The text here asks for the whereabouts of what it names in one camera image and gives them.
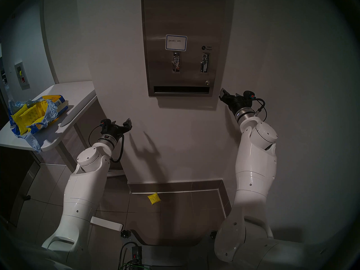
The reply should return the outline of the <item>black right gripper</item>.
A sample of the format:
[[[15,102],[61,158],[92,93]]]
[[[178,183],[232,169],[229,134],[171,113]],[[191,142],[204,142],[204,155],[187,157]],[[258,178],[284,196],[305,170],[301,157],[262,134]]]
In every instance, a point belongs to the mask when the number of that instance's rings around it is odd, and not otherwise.
[[[248,101],[244,96],[238,94],[231,95],[224,88],[221,88],[219,99],[228,105],[232,113],[237,113],[240,109],[248,107]]]

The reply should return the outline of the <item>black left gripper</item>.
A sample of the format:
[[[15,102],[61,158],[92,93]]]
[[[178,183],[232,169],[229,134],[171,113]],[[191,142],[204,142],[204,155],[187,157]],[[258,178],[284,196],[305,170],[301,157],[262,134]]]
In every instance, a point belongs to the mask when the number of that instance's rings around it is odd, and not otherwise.
[[[119,126],[116,124],[116,121],[111,122],[108,127],[108,134],[114,138],[120,138],[124,133],[129,132],[132,129],[132,122],[130,118],[128,118],[123,126]]]

